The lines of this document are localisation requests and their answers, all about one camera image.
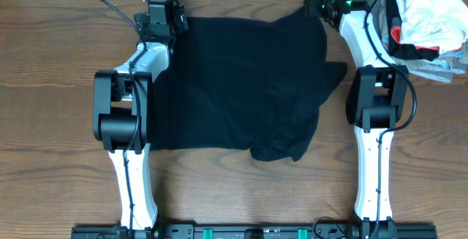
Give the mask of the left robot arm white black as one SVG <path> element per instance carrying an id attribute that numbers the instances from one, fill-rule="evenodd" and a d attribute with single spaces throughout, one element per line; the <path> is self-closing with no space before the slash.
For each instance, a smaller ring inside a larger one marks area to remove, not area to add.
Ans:
<path id="1" fill-rule="evenodd" d="M 122 65 L 94 76 L 93 130 L 108 152 L 118 181 L 121 219 L 118 238 L 150 238 L 158 216 L 151 191 L 148 156 L 154 136 L 154 89 L 169 67 L 178 34 L 188 29 L 184 12 L 135 15 L 142 39 Z"/>

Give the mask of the black t-shirt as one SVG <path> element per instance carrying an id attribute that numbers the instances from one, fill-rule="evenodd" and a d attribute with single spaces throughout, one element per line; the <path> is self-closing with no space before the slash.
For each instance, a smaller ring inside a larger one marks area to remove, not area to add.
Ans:
<path id="1" fill-rule="evenodd" d="M 320 107 L 347 74 L 328 61 L 318 18 L 297 10 L 272 22 L 188 19 L 154 82 L 152 150 L 226 148 L 253 159 L 299 160 Z"/>

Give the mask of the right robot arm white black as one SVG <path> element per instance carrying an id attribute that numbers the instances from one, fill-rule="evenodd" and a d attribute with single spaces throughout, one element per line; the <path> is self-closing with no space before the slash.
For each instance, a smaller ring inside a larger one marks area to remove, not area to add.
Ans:
<path id="1" fill-rule="evenodd" d="M 306 15 L 337 27 L 355 62 L 346 117 L 358 145 L 354 224 L 314 224 L 318 238 L 396 238 L 390 206 L 390 146 L 401 118 L 407 69 L 393 64 L 364 0 L 305 0 Z"/>

